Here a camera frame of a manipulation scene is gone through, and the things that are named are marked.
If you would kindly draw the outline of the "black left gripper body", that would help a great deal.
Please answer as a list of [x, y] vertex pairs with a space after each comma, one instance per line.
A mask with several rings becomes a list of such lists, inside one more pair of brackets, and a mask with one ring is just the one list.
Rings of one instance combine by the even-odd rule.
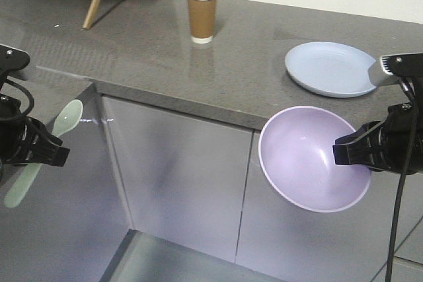
[[1, 175], [7, 165], [63, 166], [70, 150], [42, 122], [23, 115], [19, 108], [16, 98], [1, 97]]

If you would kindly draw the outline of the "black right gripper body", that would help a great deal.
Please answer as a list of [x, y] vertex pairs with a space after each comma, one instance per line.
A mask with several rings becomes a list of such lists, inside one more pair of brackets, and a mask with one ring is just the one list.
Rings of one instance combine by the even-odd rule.
[[383, 121], [368, 122], [332, 146], [337, 165], [360, 164], [374, 171], [401, 173], [410, 133], [415, 132], [407, 172], [422, 171], [422, 108], [411, 103], [388, 107]]

